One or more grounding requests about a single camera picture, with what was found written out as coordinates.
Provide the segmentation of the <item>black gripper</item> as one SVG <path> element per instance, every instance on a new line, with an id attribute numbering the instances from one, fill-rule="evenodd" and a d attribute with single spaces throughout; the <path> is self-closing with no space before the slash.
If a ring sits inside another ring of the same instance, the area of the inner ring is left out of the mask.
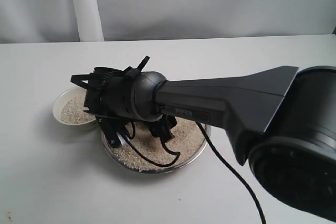
<path id="1" fill-rule="evenodd" d="M 90 89 L 86 91 L 84 107 L 94 115 L 135 119 L 131 106 L 131 89 L 138 75 L 139 70 L 132 67 L 124 70 L 95 67 L 88 80 Z M 163 149 L 179 158 L 180 152 L 174 152 L 166 146 L 166 142 L 174 138 L 171 129 L 175 126 L 177 120 L 171 115 L 163 115 L 159 120 L 148 123 L 151 134 L 160 139 Z"/>

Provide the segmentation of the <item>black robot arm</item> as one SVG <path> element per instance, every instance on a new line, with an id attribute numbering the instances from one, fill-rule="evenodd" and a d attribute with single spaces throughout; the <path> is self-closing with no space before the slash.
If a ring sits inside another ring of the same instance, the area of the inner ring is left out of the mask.
<path id="1" fill-rule="evenodd" d="M 335 67 L 184 81 L 142 67 L 96 67 L 80 84 L 113 147 L 131 139 L 130 122 L 144 123 L 162 143 L 178 118 L 218 127 L 273 197 L 335 221 Z"/>

